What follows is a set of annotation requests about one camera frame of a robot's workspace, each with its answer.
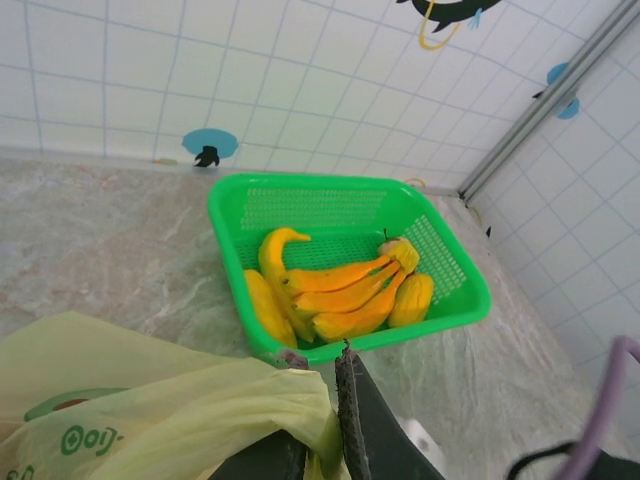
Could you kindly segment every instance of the banana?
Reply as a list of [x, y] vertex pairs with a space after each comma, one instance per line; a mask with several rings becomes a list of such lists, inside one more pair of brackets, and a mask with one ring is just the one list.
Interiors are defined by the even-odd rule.
[[293, 309], [302, 317], [310, 317], [320, 312], [352, 312], [371, 300], [399, 269], [400, 263], [392, 262], [378, 273], [369, 275], [342, 290], [303, 293], [293, 301]]
[[258, 252], [260, 270], [267, 283], [271, 286], [280, 309], [289, 319], [289, 323], [291, 323], [296, 334], [307, 342], [313, 341], [315, 333], [291, 308], [291, 300], [282, 289], [280, 278], [285, 273], [284, 262], [282, 261], [282, 251], [285, 244], [291, 241], [308, 242], [310, 240], [311, 237], [309, 235], [298, 233], [292, 228], [277, 228], [266, 236]]
[[264, 277], [256, 270], [245, 270], [244, 278], [249, 287], [253, 310], [267, 333], [288, 347], [298, 348], [291, 324], [282, 315], [273, 291]]
[[300, 270], [294, 268], [281, 278], [284, 290], [292, 296], [304, 292], [333, 292], [356, 283], [371, 272], [384, 267], [391, 259], [381, 255], [368, 262], [356, 262], [328, 270]]
[[391, 238], [378, 248], [380, 255], [386, 255], [392, 260], [398, 260], [402, 264], [402, 270], [408, 275], [413, 272], [418, 263], [420, 255], [411, 242], [405, 237]]
[[405, 278], [404, 272], [396, 273], [387, 288], [358, 310], [349, 313], [319, 313], [311, 320], [313, 328], [327, 343], [373, 332], [391, 312], [398, 287]]
[[410, 275], [398, 289], [389, 326], [404, 327], [424, 320], [432, 296], [433, 278], [424, 273]]

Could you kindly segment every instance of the bunch of bananas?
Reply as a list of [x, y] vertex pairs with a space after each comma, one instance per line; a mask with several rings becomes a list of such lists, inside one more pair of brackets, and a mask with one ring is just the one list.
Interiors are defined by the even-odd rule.
[[278, 228], [260, 246], [262, 274], [245, 270], [256, 316], [282, 344], [296, 348], [296, 335], [312, 342], [316, 334], [336, 342], [371, 333], [387, 319], [402, 327], [425, 318], [433, 279], [415, 272], [420, 256], [406, 238], [387, 240], [375, 260], [328, 270], [287, 270], [282, 251], [292, 241], [311, 237]]

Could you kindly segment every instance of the purple handle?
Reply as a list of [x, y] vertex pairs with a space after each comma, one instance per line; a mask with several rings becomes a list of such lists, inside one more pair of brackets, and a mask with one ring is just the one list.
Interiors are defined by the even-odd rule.
[[629, 337], [616, 337], [609, 352], [609, 361], [600, 393], [582, 439], [571, 452], [571, 457], [555, 474], [553, 480], [582, 480], [589, 473], [600, 453], [600, 442], [613, 421], [620, 403], [626, 379], [626, 354], [640, 363], [640, 343]]

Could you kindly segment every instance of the plastic bag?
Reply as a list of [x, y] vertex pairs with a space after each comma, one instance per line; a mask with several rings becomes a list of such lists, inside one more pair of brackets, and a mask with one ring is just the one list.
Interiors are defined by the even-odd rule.
[[3, 479], [206, 479], [280, 429], [327, 478], [341, 458], [317, 372], [195, 352], [75, 312], [0, 343], [0, 378]]

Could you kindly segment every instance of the black strap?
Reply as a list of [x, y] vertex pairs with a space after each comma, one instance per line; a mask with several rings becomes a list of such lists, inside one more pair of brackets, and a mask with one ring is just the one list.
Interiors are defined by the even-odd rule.
[[547, 448], [545, 450], [539, 450], [537, 452], [531, 453], [522, 457], [516, 463], [513, 464], [509, 473], [507, 474], [506, 480], [515, 480], [520, 471], [536, 460], [544, 457], [551, 457], [553, 455], [558, 455], [559, 453], [568, 454], [571, 449], [575, 446], [576, 442], [566, 442], [561, 443], [560, 445], [556, 445], [555, 447]]

